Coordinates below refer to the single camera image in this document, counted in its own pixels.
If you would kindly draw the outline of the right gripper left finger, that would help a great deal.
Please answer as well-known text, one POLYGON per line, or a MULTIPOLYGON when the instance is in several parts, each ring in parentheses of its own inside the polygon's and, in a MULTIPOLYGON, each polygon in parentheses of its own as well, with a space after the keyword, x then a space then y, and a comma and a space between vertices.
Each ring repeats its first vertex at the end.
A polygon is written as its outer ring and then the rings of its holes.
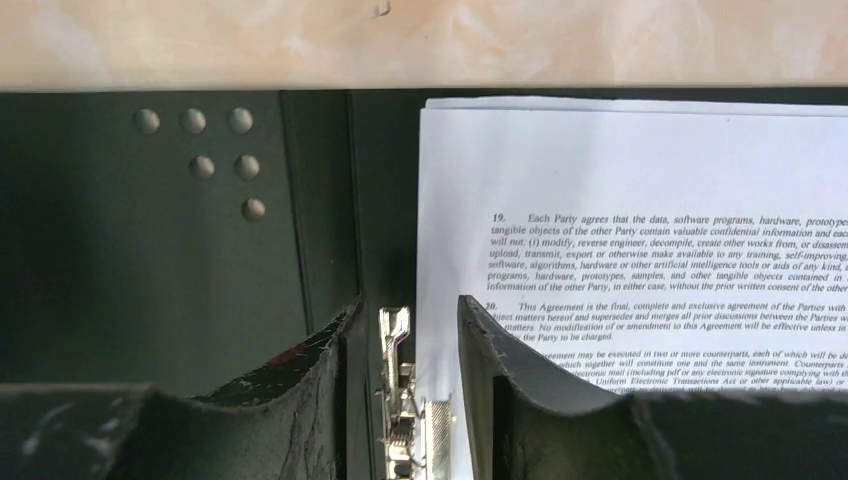
POLYGON ((206 395, 149 384, 3 384, 5 479, 341 479, 343 307, 321 330, 206 395))

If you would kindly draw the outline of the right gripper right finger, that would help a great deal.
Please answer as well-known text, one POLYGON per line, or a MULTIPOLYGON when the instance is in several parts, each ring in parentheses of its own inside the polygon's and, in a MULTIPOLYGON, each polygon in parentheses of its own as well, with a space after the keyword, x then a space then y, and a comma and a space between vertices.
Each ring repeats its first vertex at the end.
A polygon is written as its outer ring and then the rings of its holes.
POLYGON ((457 303, 472 472, 477 479, 843 479, 843 393, 617 395, 457 303))

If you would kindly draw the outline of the white printed paper stack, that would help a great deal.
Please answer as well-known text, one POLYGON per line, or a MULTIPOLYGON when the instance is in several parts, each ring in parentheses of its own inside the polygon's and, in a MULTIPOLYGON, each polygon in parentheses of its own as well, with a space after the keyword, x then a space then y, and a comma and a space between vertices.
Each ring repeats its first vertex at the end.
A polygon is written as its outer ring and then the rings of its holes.
POLYGON ((847 397, 847 111, 489 97, 420 116, 418 394, 477 479, 457 303, 617 395, 847 397))

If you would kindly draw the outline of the teal folder black inside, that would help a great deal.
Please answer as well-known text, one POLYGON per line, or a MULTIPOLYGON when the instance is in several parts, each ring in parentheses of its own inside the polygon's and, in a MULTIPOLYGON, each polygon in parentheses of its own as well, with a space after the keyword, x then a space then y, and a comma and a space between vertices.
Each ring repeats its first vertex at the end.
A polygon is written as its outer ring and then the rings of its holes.
POLYGON ((206 395, 359 300, 341 479, 386 479, 377 309, 415 298, 429 96, 3 94, 1 387, 206 395))

